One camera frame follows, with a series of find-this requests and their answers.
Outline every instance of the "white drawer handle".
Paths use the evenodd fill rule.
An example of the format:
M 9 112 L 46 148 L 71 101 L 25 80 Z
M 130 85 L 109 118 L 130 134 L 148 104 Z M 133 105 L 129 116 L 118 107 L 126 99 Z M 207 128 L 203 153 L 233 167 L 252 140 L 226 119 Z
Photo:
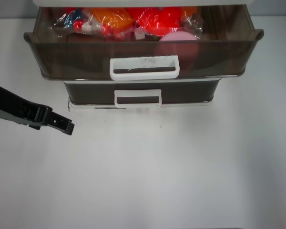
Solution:
M 110 59 L 110 76 L 115 81 L 174 79 L 179 71 L 177 55 Z
M 156 103 L 119 103 L 119 98 L 128 98 L 136 100 L 139 98 L 157 97 Z M 161 90 L 120 90 L 114 91 L 114 104 L 116 108 L 148 108 L 148 107 L 159 107 L 162 104 Z

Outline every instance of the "plastic bag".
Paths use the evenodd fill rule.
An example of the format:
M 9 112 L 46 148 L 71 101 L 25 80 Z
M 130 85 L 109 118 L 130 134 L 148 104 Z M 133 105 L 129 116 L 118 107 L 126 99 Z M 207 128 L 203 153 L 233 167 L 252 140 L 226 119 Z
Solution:
M 198 39 L 203 21 L 197 7 L 62 8 L 54 28 L 60 34 L 83 33 L 118 40 L 157 41 L 186 31 Z
M 203 20 L 196 6 L 127 8 L 127 10 L 149 35 L 163 37 L 168 33 L 187 31 L 199 39 L 202 34 Z

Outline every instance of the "storage container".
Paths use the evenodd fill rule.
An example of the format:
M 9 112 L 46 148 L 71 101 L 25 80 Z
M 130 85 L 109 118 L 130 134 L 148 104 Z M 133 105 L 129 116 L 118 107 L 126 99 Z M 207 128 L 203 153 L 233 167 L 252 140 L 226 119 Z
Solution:
M 264 35 L 263 30 L 254 28 L 245 5 L 199 6 L 204 20 L 201 39 L 173 42 L 57 36 L 50 29 L 55 10 L 40 7 L 34 31 L 25 33 L 24 38 L 42 76 L 63 81 L 72 104 L 87 107 L 209 102 L 221 78 L 244 73 Z M 155 90 L 160 92 L 158 98 Z

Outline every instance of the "translucent brown drawer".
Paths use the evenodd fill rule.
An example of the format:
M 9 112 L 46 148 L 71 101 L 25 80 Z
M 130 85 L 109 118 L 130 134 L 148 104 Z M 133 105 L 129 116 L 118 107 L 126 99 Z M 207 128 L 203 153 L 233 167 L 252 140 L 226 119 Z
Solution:
M 206 79 L 193 82 L 148 82 L 148 83 L 80 83 L 65 82 L 70 101 L 77 106 L 114 107 L 115 92 L 128 92 L 132 90 L 161 91 L 161 106 L 178 104 L 207 103 L 213 99 L 219 80 Z M 146 104 L 150 97 L 127 96 L 125 103 Z
M 112 81 L 111 58 L 178 55 L 176 80 L 240 76 L 263 30 L 256 30 L 245 5 L 202 6 L 203 34 L 198 41 L 108 42 L 52 29 L 53 8 L 40 7 L 33 32 L 24 34 L 44 78 L 50 80 Z M 182 55 L 180 50 L 195 55 Z

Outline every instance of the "pink circular object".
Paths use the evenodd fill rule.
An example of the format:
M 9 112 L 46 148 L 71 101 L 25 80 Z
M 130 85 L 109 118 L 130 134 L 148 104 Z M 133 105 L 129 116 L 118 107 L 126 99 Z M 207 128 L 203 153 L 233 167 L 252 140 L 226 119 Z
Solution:
M 171 32 L 163 36 L 160 41 L 196 41 L 197 38 L 189 32 L 178 31 Z
M 197 38 L 189 32 L 177 31 L 163 36 L 156 48 L 155 55 L 177 55 L 181 70 L 193 68 L 199 55 L 199 43 Z

